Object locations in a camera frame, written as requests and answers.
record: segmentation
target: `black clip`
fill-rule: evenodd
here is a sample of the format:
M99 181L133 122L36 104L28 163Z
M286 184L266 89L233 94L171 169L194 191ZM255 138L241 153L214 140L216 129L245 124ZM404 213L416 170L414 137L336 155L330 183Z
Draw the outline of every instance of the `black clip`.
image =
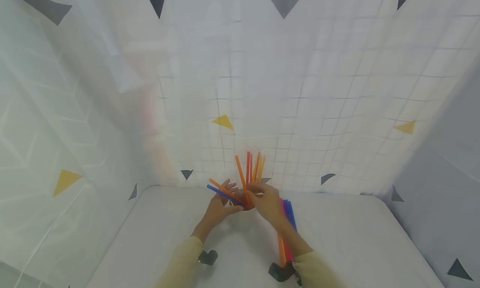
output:
M198 256L198 262L206 265L212 266L218 258L218 253L214 250L211 250L207 253L205 250L202 251L200 256Z
M268 269L268 274L271 275L272 278L276 279L277 282L285 282L292 275L295 275L297 278L297 284L301 287L300 275L293 268L291 261L288 261L284 267L280 267L277 263L272 263Z

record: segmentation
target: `yellow triangle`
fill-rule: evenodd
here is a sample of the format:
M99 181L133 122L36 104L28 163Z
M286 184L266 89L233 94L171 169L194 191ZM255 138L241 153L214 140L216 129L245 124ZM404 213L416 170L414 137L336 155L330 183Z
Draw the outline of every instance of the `yellow triangle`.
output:
M216 123L216 124L221 125L222 127L226 127L228 129L233 130L233 126L230 123L230 120L228 119L227 115L221 115L219 118L212 121L212 123Z
M409 123L399 124L394 126L399 131L403 131L407 134L413 134L413 129L415 128L415 121L410 121Z
M73 183L78 181L79 178L83 177L78 173L62 169L60 171L59 180L57 181L57 186L53 192L53 197L62 193L65 189L72 186Z

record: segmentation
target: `forearm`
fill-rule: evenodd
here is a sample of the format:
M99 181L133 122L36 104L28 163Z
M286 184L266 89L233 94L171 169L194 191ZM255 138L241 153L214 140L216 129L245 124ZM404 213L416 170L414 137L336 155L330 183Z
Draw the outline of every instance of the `forearm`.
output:
M200 266L198 256L202 251L202 241L193 236L177 246L154 288L189 287Z
M278 234L290 247L293 257L303 255L312 251L312 248L303 240L303 238L295 231L290 221L282 218L272 224Z
M293 267L300 275L304 288L344 288L327 262L306 243L287 219L274 225L290 247L294 257Z
M205 240L207 239L208 235L212 231L212 229L215 226L212 225L210 222L205 221L205 219L202 219L198 225L195 227L192 233L192 237L197 237L202 243L205 243Z

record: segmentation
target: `orange straw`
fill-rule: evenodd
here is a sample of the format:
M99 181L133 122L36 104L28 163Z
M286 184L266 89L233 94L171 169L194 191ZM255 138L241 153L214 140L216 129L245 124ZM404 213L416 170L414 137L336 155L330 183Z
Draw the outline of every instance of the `orange straw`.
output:
M245 202L246 202L246 206L249 207L249 206L250 206L250 198L248 197L248 194L247 194L247 184L245 184L245 178L243 177L243 172L241 171L241 165L240 165L239 155L235 155L235 161L237 162L237 168L239 169L241 184L242 184L243 190L244 190L244 192L245 192Z
M253 182L257 182L259 161L260 161L260 152L257 153L257 160L255 161L255 169L253 170Z
M277 233L277 239L278 239L278 254L280 255L280 266L283 267L285 266L287 259L285 259L285 249L283 247L283 239L278 233Z
M218 189L220 189L221 191L225 192L228 196L238 200L239 202L243 203L243 201L241 199L239 199L238 197L236 197L233 193L231 193L230 191L228 191L225 187L223 187L221 184L217 183L214 181L213 178L209 178L208 179L210 181L210 183L214 184L215 186L217 186Z
M250 183L250 152L247 152L247 184Z

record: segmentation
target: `beige sleeve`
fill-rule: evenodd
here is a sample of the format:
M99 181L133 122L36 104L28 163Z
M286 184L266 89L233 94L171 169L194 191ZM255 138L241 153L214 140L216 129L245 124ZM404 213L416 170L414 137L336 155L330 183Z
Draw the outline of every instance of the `beige sleeve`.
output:
M303 288L345 288L315 251L296 257L293 267L300 274Z
M198 256L203 251L203 243L197 237L190 237L177 246L170 262L154 288L187 288L192 283L200 263Z

